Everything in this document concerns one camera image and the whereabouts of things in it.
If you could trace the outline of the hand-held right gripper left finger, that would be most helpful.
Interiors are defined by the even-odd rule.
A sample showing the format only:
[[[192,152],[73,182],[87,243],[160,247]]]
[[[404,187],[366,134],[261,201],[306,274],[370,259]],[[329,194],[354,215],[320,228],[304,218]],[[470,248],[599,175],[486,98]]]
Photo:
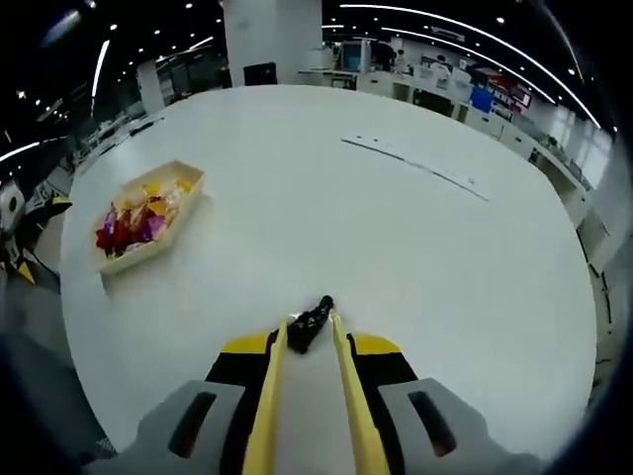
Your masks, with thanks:
[[[143,418],[137,472],[269,474],[274,431],[275,334],[252,333]]]

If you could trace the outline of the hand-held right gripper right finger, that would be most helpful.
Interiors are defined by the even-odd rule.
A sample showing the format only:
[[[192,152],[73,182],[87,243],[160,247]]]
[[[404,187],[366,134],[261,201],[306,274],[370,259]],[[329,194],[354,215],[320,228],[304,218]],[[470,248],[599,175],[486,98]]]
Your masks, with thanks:
[[[484,418],[433,379],[419,379],[390,340],[345,336],[345,401],[360,474],[495,474]]]

